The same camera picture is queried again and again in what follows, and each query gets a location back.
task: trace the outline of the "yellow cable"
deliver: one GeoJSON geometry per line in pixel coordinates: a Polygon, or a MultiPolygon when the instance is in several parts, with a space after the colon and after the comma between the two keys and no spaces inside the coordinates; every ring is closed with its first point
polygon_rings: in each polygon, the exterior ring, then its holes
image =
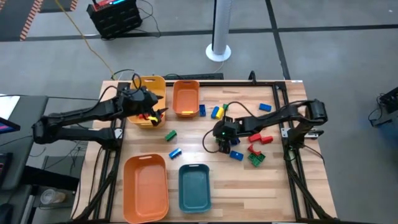
{"type": "Polygon", "coordinates": [[[112,74],[112,79],[114,80],[114,72],[112,71],[111,67],[105,62],[105,60],[97,53],[95,52],[95,50],[93,50],[90,45],[88,44],[88,41],[86,39],[86,37],[83,35],[83,33],[80,31],[79,27],[77,27],[77,25],[75,24],[75,22],[73,21],[73,19],[68,15],[68,13],[65,11],[65,9],[62,7],[62,5],[59,3],[58,0],[55,0],[55,3],[57,3],[58,7],[62,10],[63,13],[65,13],[65,15],[67,15],[68,19],[70,20],[70,22],[72,22],[72,24],[75,26],[76,30],[80,33],[81,38],[83,38],[83,40],[85,40],[87,47],[89,48],[89,50],[91,52],[93,52],[99,59],[101,59],[101,61],[104,63],[104,65],[109,69],[109,71],[112,74]]]}

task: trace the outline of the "plastic cup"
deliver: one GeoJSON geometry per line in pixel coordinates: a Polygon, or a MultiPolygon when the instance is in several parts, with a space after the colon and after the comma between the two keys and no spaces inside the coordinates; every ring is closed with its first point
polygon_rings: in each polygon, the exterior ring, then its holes
{"type": "Polygon", "coordinates": [[[51,203],[60,203],[65,200],[66,195],[62,192],[57,192],[53,189],[47,189],[40,196],[40,201],[43,205],[49,205],[51,203]]]}

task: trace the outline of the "white pole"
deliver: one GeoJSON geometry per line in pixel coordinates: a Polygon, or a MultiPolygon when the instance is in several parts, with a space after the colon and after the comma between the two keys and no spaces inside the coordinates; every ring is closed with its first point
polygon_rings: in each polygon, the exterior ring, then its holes
{"type": "Polygon", "coordinates": [[[206,48],[207,57],[214,62],[223,62],[231,56],[227,37],[233,0],[215,0],[215,12],[213,18],[213,40],[206,48]]]}

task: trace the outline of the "gray floor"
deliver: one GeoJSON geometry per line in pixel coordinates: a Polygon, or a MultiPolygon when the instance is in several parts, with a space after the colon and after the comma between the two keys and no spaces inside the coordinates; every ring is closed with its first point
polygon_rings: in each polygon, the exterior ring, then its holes
{"type": "MultiPolygon", "coordinates": [[[[150,2],[162,31],[211,29],[213,1],[150,2]]],[[[86,4],[79,1],[71,15],[84,34],[97,34],[86,4]]],[[[398,24],[397,1],[277,0],[272,5],[279,27],[398,24]]],[[[152,19],[142,25],[146,31],[154,27],[152,19]]],[[[265,1],[235,0],[231,28],[265,27],[271,27],[265,1]]],[[[28,36],[55,35],[77,35],[61,13],[37,15],[28,36]]],[[[320,144],[339,218],[396,223],[397,128],[372,128],[367,118],[376,97],[398,85],[398,30],[289,32],[280,38],[291,78],[303,80],[308,96],[326,103],[329,122],[322,126],[320,144]]],[[[114,70],[133,68],[143,75],[211,73],[221,64],[206,58],[210,42],[210,35],[90,40],[114,70]]],[[[261,79],[284,78],[271,33],[231,34],[228,42],[233,54],[220,70],[226,79],[246,79],[251,70],[261,79]]],[[[0,70],[7,79],[0,82],[1,93],[96,98],[101,82],[110,78],[82,40],[0,43],[0,70]]],[[[50,100],[46,113],[89,103],[50,100]]],[[[64,156],[72,146],[57,142],[46,153],[64,156]]],[[[32,154],[41,150],[35,146],[32,154]]],[[[43,158],[31,158],[29,164],[41,167],[43,158]]],[[[34,223],[61,222],[69,214],[70,209],[38,211],[34,223]]]]}

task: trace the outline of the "teal bin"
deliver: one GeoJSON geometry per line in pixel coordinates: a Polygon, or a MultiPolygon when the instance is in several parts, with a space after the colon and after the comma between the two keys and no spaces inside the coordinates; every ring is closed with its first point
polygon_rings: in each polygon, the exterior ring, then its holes
{"type": "Polygon", "coordinates": [[[185,213],[201,213],[211,209],[209,167],[187,164],[178,172],[178,200],[185,213]]]}

